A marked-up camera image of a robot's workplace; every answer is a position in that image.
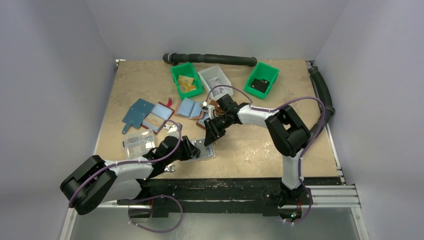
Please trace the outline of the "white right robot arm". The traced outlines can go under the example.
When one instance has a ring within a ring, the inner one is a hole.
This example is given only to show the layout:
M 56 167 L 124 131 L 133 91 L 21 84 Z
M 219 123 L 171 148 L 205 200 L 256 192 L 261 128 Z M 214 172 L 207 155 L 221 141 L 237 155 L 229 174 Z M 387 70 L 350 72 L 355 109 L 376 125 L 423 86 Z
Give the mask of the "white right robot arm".
M 250 106 L 248 103 L 237 104 L 228 94 L 219 98 L 217 104 L 222 113 L 204 121 L 204 145 L 207 147 L 222 138 L 226 129 L 235 124 L 267 129 L 275 148 L 282 155 L 281 182 L 284 187 L 280 196 L 288 204 L 298 200 L 302 180 L 300 155 L 308 145 L 311 133 L 296 111 L 290 105 L 272 111 L 269 108 Z

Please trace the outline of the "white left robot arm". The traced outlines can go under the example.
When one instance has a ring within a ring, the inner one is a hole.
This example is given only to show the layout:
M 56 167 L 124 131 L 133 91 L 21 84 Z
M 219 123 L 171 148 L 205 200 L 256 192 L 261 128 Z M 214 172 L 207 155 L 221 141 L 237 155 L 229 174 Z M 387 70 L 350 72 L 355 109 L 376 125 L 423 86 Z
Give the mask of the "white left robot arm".
M 128 199 L 142 205 L 148 201 L 149 191 L 140 180 L 154 178 L 173 162 L 195 159 L 200 153 L 185 135 L 181 139 L 167 136 L 141 157 L 126 161 L 108 161 L 92 155 L 63 180 L 59 189 L 79 215 L 113 200 Z

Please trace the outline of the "cream card holder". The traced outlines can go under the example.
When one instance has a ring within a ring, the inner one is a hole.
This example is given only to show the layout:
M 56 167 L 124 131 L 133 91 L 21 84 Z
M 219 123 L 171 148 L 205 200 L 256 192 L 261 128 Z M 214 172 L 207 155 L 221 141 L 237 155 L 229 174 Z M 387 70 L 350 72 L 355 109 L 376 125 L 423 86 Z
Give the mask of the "cream card holder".
M 205 139 L 196 139 L 191 142 L 196 148 L 200 150 L 200 152 L 195 155 L 193 158 L 186 160 L 186 162 L 194 162 L 194 161 L 203 161 L 208 159 L 213 159 L 216 157 L 215 149 L 213 145 L 210 144 L 205 146 Z

